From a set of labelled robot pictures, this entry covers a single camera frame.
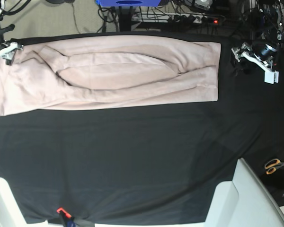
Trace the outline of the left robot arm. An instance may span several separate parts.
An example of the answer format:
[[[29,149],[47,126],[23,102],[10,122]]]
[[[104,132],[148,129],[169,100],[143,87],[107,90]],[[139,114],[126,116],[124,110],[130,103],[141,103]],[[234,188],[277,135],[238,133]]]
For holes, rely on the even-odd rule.
[[[264,82],[278,83],[277,60],[284,50],[284,0],[239,0],[240,25],[253,41],[231,49],[241,67],[251,62],[264,71]]]

